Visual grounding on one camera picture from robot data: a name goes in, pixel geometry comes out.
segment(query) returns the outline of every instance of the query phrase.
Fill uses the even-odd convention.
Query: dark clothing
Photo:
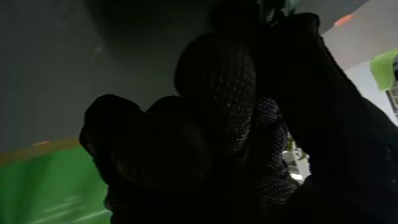
[[[132,158],[114,153],[120,148],[143,150],[134,135],[130,149],[113,143],[122,133],[139,135],[132,129],[146,126],[138,105],[107,96],[88,110],[81,141],[111,185],[114,224],[210,220],[398,223],[398,130],[335,62],[319,35],[319,17],[298,15],[257,35],[257,44],[248,44],[246,37],[205,36],[180,60],[177,89],[184,97],[170,105],[189,114],[182,125],[194,124],[193,135],[207,142],[202,147],[194,144],[203,150],[198,166],[189,166],[194,188],[166,190],[164,183],[175,181],[162,170],[168,163],[159,169],[148,165],[152,157],[138,156],[146,153],[123,154],[136,155]],[[312,156],[313,175],[299,188],[282,159],[287,126]],[[173,153],[162,154],[166,160],[180,157]]]

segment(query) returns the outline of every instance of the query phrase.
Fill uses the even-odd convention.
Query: white wall
[[[397,12],[397,0],[369,1],[354,12],[353,21],[344,26],[335,27],[324,34],[328,46],[344,69],[351,69],[372,57],[397,49]]]
[[[360,92],[372,101],[372,103],[379,106],[385,113],[388,114],[392,121],[398,125],[398,120],[395,116],[395,111],[390,103],[388,94],[379,90],[376,77],[370,70],[370,61],[361,63],[354,68],[347,71],[347,76],[358,86]]]

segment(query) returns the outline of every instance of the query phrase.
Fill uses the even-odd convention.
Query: green surface
[[[395,57],[398,49],[381,54],[372,60],[372,73],[376,76],[379,89],[390,90],[395,85]]]
[[[107,187],[83,148],[0,168],[0,224],[109,223]]]

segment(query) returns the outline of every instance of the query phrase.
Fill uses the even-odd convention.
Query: green wall
[[[0,167],[0,224],[109,223],[107,186],[79,147]]]

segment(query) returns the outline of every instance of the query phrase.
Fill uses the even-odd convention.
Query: sleeve
[[[397,223],[397,126],[338,66],[319,35],[319,16],[299,14],[267,35],[266,40],[282,44],[260,48],[267,53],[258,53],[258,59],[273,61],[260,74],[278,83],[266,84],[264,91],[273,93],[312,157],[313,175],[292,196],[289,212],[313,211],[310,223]]]

